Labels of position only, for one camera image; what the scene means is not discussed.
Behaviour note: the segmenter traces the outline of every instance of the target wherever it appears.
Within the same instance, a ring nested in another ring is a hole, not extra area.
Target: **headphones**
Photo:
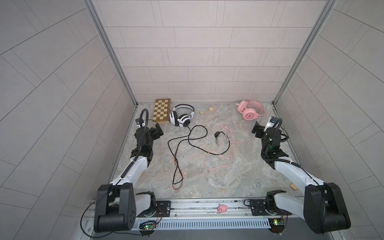
[[[188,108],[192,110],[191,115],[182,114],[180,117],[177,117],[176,111],[180,108]],[[169,120],[171,124],[179,127],[186,127],[191,123],[191,119],[195,116],[195,109],[188,104],[179,104],[172,109],[172,112],[169,114]]]
[[[237,111],[243,114],[243,118],[245,120],[262,118],[266,113],[265,107],[261,103],[256,102],[254,100],[243,100],[240,104],[236,103],[236,105],[238,105]],[[256,107],[259,113],[257,113],[256,110],[253,108],[247,108],[248,105]]]

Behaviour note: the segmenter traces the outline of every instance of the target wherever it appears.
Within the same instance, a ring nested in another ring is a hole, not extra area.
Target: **pink headphones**
[[[261,103],[256,102],[254,100],[243,100],[243,101],[241,101],[240,104],[236,103],[236,105],[238,105],[237,111],[240,112],[241,114],[243,114],[243,118],[245,120],[253,120],[253,119],[257,119],[257,118],[262,118],[266,114],[265,107]],[[253,108],[247,108],[248,105],[252,105],[252,106],[256,107],[256,109],[259,113],[257,113],[256,110]]]

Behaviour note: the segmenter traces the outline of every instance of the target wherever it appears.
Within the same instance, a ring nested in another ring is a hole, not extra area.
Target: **wooden block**
[[[297,190],[297,186],[294,185],[293,183],[291,183],[290,187],[291,187],[293,190],[295,190],[295,191]]]

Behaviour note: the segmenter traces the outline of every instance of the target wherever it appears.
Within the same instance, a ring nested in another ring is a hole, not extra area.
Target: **black mounting plate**
[[[156,201],[156,207],[160,209],[159,216],[162,215],[163,217],[169,217],[170,216],[170,201]],[[139,214],[137,217],[147,217],[144,214]]]
[[[251,208],[252,216],[274,216],[266,211],[265,199],[249,199],[249,207]],[[284,210],[284,212],[285,215],[292,215],[292,213],[286,210]],[[283,215],[283,212],[281,210],[278,210],[276,215]]]

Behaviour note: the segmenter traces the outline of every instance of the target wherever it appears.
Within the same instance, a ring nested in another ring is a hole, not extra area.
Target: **vent grille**
[[[157,230],[271,228],[268,219],[163,219]]]

